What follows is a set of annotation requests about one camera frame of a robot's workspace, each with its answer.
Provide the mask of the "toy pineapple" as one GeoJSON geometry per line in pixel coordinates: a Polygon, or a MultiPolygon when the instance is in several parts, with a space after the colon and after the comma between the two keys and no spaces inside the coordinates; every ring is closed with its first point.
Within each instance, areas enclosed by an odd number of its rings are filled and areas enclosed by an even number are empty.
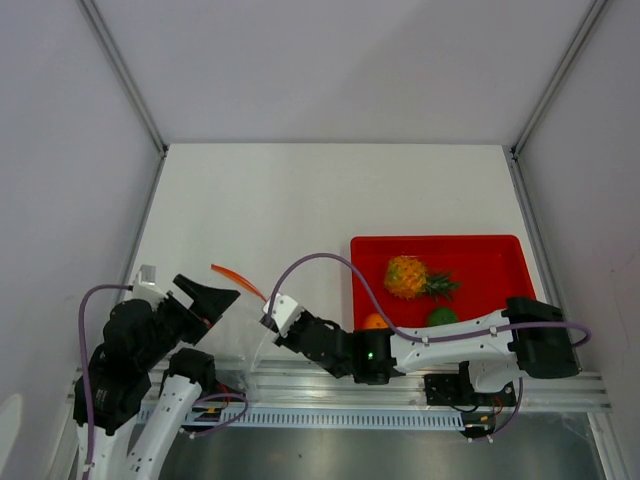
{"type": "Polygon", "coordinates": [[[451,279],[449,272],[431,271],[416,257],[395,256],[387,263],[383,286],[402,300],[425,296],[450,300],[460,284],[451,279]]]}

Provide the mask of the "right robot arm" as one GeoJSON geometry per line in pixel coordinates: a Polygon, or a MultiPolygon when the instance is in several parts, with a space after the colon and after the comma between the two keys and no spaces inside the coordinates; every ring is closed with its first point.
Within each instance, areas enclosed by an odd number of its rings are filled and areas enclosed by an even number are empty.
{"type": "Polygon", "coordinates": [[[393,377],[456,364],[458,395],[472,404],[514,380],[564,379],[580,371],[569,335],[573,324],[559,308],[525,297],[467,322],[347,332],[277,295],[264,305],[261,322],[275,333],[275,345],[359,384],[386,385],[393,377]]]}

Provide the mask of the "toy orange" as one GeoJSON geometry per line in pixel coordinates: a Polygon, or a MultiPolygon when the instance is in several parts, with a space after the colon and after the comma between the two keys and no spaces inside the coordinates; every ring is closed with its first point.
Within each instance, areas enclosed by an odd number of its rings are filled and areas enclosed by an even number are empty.
{"type": "Polygon", "coordinates": [[[388,327],[387,323],[385,322],[383,317],[378,313],[374,313],[366,316],[361,324],[361,328],[364,330],[386,329],[387,327],[388,327]]]}

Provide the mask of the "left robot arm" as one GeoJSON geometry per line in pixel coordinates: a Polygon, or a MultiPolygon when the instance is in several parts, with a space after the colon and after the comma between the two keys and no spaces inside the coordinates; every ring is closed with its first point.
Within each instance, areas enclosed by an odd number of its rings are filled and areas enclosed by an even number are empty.
{"type": "Polygon", "coordinates": [[[110,311],[94,351],[86,343],[88,301],[80,303],[82,374],[73,402],[79,479],[156,479],[178,435],[208,434],[186,427],[189,415],[204,413],[208,402],[218,411],[239,406],[232,422],[248,410],[246,396],[217,379],[214,357],[195,347],[239,292],[181,274],[173,283],[189,305],[156,285],[154,268],[142,267],[124,287],[130,298],[110,311]]]}

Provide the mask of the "clear zip top bag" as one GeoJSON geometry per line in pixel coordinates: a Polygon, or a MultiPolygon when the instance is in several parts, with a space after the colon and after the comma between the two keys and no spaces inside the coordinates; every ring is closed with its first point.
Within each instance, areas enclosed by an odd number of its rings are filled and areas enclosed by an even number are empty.
{"type": "Polygon", "coordinates": [[[232,282],[241,293],[214,327],[212,346],[222,360],[221,380],[256,401],[260,397],[257,370],[272,337],[259,324],[267,296],[237,271],[215,263],[211,264],[211,270],[232,282]]]}

